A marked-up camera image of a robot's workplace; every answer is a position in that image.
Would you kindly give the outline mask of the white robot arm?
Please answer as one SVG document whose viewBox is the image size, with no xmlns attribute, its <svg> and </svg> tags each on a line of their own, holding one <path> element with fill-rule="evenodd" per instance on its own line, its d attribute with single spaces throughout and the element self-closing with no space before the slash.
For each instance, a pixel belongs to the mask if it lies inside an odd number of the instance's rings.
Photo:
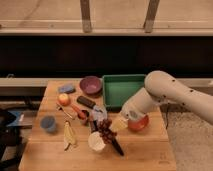
<svg viewBox="0 0 213 171">
<path fill-rule="evenodd" d="M 118 132 L 128 127 L 128 122 L 138 123 L 156 106 L 173 101 L 213 125 L 213 96 L 187 87 L 164 71 L 152 71 L 144 86 L 122 106 L 112 121 L 110 129 Z"/>
</svg>

